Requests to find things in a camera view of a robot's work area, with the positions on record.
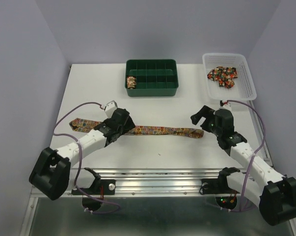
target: patterned ribbon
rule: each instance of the patterned ribbon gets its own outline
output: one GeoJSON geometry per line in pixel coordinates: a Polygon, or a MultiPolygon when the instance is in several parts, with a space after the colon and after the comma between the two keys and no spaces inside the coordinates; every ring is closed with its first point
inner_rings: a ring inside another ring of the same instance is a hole
{"type": "MultiPolygon", "coordinates": [[[[95,126],[100,124],[99,121],[76,118],[69,123],[74,131],[88,133],[95,126]]],[[[204,131],[192,128],[170,128],[158,126],[136,126],[125,135],[180,135],[194,139],[202,138],[204,131]]]]}

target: white plastic basket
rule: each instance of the white plastic basket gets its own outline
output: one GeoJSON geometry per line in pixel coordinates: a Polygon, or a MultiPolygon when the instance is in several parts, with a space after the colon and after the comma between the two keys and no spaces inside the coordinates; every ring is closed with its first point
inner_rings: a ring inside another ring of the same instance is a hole
{"type": "Polygon", "coordinates": [[[206,53],[202,56],[206,72],[208,95],[217,100],[254,100],[257,97],[256,89],[251,78],[246,58],[241,54],[206,53]],[[219,87],[218,82],[208,80],[207,74],[217,66],[235,67],[238,78],[234,79],[234,87],[227,89],[219,87]]]}

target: tabletop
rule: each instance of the tabletop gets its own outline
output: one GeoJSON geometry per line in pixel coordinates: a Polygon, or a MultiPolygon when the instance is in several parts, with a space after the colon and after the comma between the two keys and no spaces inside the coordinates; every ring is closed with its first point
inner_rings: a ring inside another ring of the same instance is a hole
{"type": "MultiPolygon", "coordinates": [[[[211,100],[206,91],[206,74],[202,64],[178,64],[179,87],[174,97],[129,97],[124,87],[125,64],[73,64],[61,103],[58,119],[84,102],[107,104],[115,100],[125,108],[136,125],[200,128],[191,123],[190,116],[203,105],[219,108],[219,101],[211,100]]],[[[256,120],[243,105],[232,106],[235,130],[244,135],[253,149],[260,137],[256,120]]],[[[103,121],[103,110],[86,105],[70,114],[56,129],[81,138],[69,122],[75,118],[103,121]]],[[[53,137],[51,148],[72,142],[67,137],[53,137]]],[[[266,158],[264,152],[259,154],[266,158]]],[[[122,136],[115,143],[98,150],[83,160],[83,167],[109,169],[222,169],[241,168],[217,144],[213,134],[203,138],[182,136],[122,136]]]]}

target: colorful fabric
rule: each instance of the colorful fabric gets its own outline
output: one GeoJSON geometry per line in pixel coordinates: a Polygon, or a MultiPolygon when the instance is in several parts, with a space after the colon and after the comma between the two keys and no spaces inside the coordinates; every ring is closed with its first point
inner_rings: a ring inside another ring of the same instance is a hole
{"type": "MultiPolygon", "coordinates": [[[[88,133],[95,126],[100,124],[99,121],[76,118],[69,123],[74,131],[88,133]]],[[[136,126],[125,135],[180,135],[190,138],[202,138],[204,131],[192,128],[170,128],[158,126],[136,126]]]]}
{"type": "Polygon", "coordinates": [[[127,79],[127,88],[128,89],[135,89],[137,85],[137,79],[133,76],[128,76],[127,79]]]}
{"type": "Polygon", "coordinates": [[[207,77],[209,80],[218,81],[219,87],[230,89],[235,85],[233,79],[237,78],[238,75],[235,67],[218,66],[211,70],[207,77]]]}

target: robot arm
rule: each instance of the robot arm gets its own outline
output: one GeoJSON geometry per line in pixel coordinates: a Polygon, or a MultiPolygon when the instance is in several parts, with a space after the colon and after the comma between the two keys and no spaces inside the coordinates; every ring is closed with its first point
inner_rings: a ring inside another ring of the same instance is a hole
{"type": "MultiPolygon", "coordinates": [[[[216,135],[218,145],[233,159],[247,169],[254,151],[247,140],[234,131],[234,118],[230,107],[217,111],[204,106],[197,114],[191,116],[194,125],[201,118],[203,130],[216,135]]],[[[266,222],[276,225],[296,217],[296,179],[278,173],[261,157],[255,156],[248,179],[245,197],[251,200],[266,222]]],[[[236,168],[224,168],[217,179],[203,179],[207,186],[204,194],[229,193],[231,189],[242,191],[244,174],[236,168]]]]}
{"type": "Polygon", "coordinates": [[[117,108],[114,101],[108,103],[104,111],[108,118],[77,142],[56,150],[48,147],[41,152],[29,181],[51,200],[58,199],[68,187],[74,188],[70,169],[79,162],[77,143],[81,145],[84,158],[115,142],[121,135],[135,127],[129,112],[117,108]]]}

